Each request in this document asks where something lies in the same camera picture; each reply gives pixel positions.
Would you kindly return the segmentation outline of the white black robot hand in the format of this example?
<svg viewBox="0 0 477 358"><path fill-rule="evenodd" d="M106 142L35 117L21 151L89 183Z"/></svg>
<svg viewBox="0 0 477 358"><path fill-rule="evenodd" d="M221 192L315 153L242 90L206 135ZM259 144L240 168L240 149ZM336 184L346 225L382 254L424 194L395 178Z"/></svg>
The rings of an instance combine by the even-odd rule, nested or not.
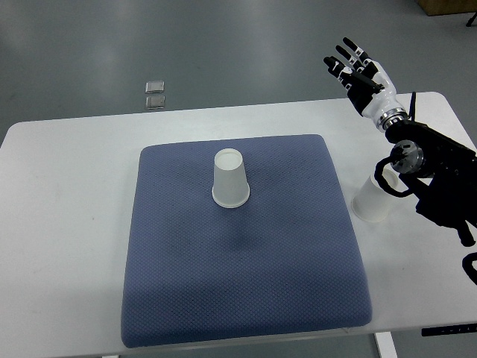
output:
<svg viewBox="0 0 477 358"><path fill-rule="evenodd" d="M333 56L325 57L323 61L328 73L349 90L347 94L357 112L371 119L379 131L386 131L395 122L406 120L407 112L397 101L396 88L381 64L369 60L368 53L348 37L342 41L348 50L340 45L335 49L355 71Z"/></svg>

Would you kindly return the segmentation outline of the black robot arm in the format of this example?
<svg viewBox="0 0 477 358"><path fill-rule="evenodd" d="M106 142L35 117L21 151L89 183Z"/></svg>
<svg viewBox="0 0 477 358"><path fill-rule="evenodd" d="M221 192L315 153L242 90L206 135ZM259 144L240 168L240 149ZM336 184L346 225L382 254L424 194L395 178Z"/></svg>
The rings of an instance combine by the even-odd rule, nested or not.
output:
<svg viewBox="0 0 477 358"><path fill-rule="evenodd" d="M379 187L397 198L415 195L417 213L457 230L463 246L474 246L476 153L417 122L416 100L405 108L381 64L351 39L345 37L343 43L336 48L342 60L324 58L328 72L347 91L357 113L372 120L393 144L388 157L376 164Z"/></svg>

